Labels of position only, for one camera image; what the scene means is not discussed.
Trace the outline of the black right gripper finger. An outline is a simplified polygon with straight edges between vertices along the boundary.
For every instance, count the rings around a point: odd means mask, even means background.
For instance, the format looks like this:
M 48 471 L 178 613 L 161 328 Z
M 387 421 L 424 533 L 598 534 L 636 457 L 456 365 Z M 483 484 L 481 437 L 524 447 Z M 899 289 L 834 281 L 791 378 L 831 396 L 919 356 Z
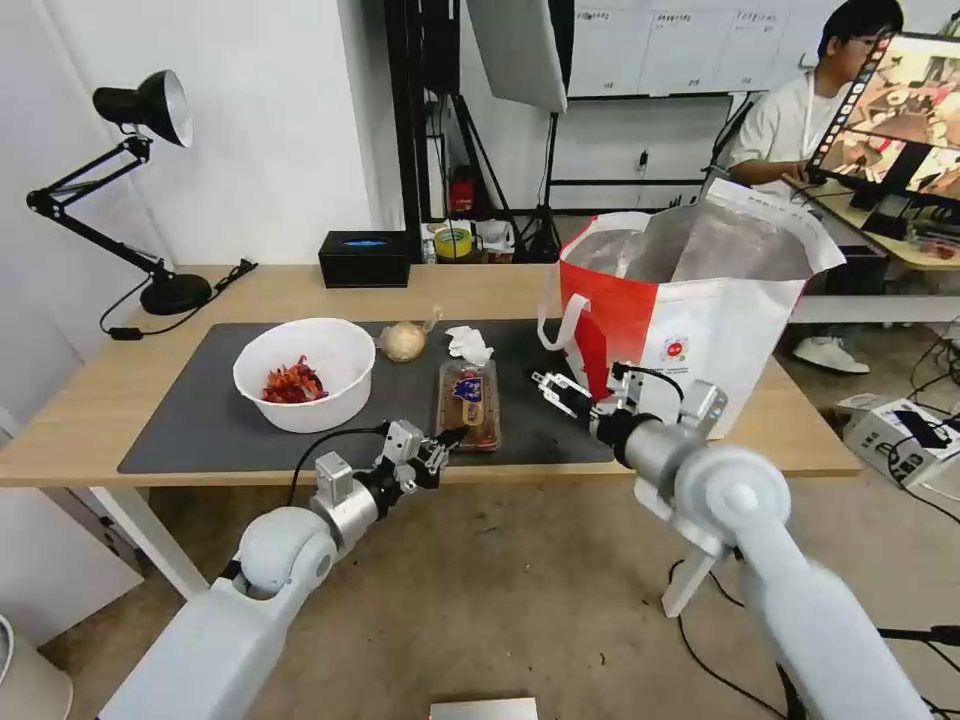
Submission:
M 533 372 L 538 391 L 555 407 L 592 407 L 589 391 L 570 378 L 554 372 Z
M 579 386 L 569 380 L 536 380 L 538 391 L 553 407 L 565 415 L 579 418 Z

